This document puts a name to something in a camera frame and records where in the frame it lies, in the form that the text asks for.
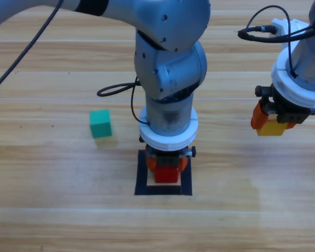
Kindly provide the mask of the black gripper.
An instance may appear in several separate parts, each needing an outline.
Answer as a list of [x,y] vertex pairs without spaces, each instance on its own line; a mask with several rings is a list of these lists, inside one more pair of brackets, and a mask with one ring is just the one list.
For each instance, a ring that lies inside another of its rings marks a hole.
[[160,166],[175,166],[178,167],[178,172],[182,173],[190,158],[196,157],[196,147],[185,147],[176,151],[161,151],[149,145],[145,147],[145,161],[148,169],[155,172],[156,167]]
[[261,129],[270,114],[276,114],[278,123],[287,123],[286,130],[292,129],[296,124],[302,124],[308,116],[315,116],[315,108],[306,108],[296,105],[284,98],[276,88],[257,86],[255,95],[260,97],[253,110],[250,125],[254,130]]

